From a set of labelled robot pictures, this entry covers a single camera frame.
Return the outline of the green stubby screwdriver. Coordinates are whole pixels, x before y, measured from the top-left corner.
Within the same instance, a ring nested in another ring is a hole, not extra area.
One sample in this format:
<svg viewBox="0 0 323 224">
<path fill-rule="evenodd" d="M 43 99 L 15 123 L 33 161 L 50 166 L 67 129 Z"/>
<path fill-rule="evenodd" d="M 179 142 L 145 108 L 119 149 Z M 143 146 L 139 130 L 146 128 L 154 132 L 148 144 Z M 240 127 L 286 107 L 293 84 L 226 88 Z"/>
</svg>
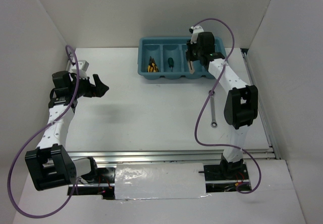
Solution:
<svg viewBox="0 0 323 224">
<path fill-rule="evenodd" d="M 172 72 L 174 69 L 174 59 L 173 58 L 168 58 L 168 65 L 169 65 L 169 68 L 171 69 L 171 72 Z"/>
</svg>

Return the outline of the yellow black long-nose pliers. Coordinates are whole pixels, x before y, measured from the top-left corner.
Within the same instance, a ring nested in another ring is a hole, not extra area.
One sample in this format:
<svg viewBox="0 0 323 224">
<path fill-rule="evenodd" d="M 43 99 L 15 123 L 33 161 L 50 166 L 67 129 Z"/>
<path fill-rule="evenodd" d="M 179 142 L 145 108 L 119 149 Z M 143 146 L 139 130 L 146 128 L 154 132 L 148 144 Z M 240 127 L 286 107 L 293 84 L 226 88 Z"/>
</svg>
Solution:
<svg viewBox="0 0 323 224">
<path fill-rule="evenodd" d="M 149 58 L 149 63 L 148 63 L 148 66 L 147 66 L 147 71 L 149 73 L 158 73 L 159 72 L 159 69 L 158 69 L 158 66 L 154 60 L 153 57 L 150 57 Z"/>
</svg>

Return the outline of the large silver ratchet wrench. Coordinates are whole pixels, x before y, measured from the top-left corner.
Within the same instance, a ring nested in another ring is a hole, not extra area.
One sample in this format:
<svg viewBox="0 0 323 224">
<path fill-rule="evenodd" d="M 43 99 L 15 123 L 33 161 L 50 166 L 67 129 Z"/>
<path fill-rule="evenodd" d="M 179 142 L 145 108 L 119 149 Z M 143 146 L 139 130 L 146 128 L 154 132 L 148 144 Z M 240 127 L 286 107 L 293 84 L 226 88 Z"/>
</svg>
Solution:
<svg viewBox="0 0 323 224">
<path fill-rule="evenodd" d="M 209 91 L 210 94 L 210 107 L 211 107 L 211 127 L 216 128 L 218 126 L 216 121 L 216 109 L 215 109 L 215 102 L 214 102 L 214 91 Z"/>
</svg>

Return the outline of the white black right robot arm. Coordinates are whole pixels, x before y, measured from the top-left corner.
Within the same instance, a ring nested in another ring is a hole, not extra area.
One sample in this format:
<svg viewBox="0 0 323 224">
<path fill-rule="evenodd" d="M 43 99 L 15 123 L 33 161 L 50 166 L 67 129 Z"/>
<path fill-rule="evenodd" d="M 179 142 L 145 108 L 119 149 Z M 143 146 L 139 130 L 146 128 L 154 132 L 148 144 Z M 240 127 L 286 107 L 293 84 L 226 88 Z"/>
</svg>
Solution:
<svg viewBox="0 0 323 224">
<path fill-rule="evenodd" d="M 258 89 L 244 82 L 225 61 L 225 56 L 215 51 L 215 38 L 200 26 L 190 29 L 187 42 L 188 63 L 200 61 L 227 93 L 224 118 L 230 126 L 230 144 L 224 147 L 220 161 L 220 174 L 232 179 L 243 168 L 243 151 L 249 127 L 258 114 Z"/>
</svg>

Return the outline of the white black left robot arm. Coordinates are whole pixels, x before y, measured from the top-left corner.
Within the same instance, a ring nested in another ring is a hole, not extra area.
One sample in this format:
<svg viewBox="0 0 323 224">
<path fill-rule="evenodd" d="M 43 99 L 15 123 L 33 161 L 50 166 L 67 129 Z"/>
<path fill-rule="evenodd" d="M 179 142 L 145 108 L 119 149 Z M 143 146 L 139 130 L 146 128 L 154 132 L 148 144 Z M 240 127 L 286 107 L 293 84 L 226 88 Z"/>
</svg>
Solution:
<svg viewBox="0 0 323 224">
<path fill-rule="evenodd" d="M 27 151 L 25 161 L 38 191 L 74 184 L 78 177 L 88 183 L 99 179 L 93 157 L 73 161 L 65 149 L 69 125 L 75 115 L 79 97 L 102 97 L 109 90 L 97 74 L 94 83 L 89 77 L 77 78 L 76 73 L 59 71 L 52 75 L 54 88 L 49 98 L 49 127 L 36 149 Z"/>
</svg>

